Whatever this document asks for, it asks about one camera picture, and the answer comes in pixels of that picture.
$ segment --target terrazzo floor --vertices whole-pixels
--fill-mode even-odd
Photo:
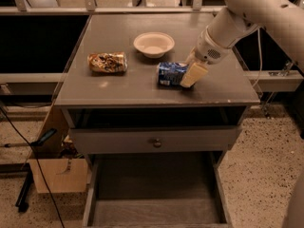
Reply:
[[[16,127],[34,141],[44,112],[10,114]],[[258,106],[246,114],[243,131],[219,167],[228,211],[235,228],[281,227],[295,182],[304,166],[304,141],[293,118],[280,104],[270,108],[266,119]],[[22,143],[9,123],[0,123],[0,146]],[[23,162],[25,146],[0,147],[0,163]],[[48,194],[28,193],[29,208],[18,213],[15,202],[24,174],[0,175],[0,227],[62,227]],[[66,228],[82,226],[86,193],[54,195]]]

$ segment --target cardboard box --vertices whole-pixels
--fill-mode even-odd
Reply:
[[[32,153],[28,160],[37,192],[48,193],[38,162],[52,193],[85,192],[89,171],[86,160],[71,159],[70,169],[66,171],[68,159],[58,159],[62,150],[62,139],[68,132],[68,124],[62,111],[53,106],[46,116],[37,139],[51,128],[55,128],[57,132],[46,140],[43,146],[34,147],[35,154]]]
[[[38,160],[47,185],[52,193],[85,192],[87,183],[87,163],[85,159],[72,159],[67,171],[68,159]],[[38,193],[48,193],[37,160],[29,160]]]

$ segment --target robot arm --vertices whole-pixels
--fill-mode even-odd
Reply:
[[[201,33],[186,63],[189,69],[180,82],[190,87],[220,62],[236,42],[263,27],[277,44],[304,67],[303,10],[288,0],[225,0],[222,9]]]

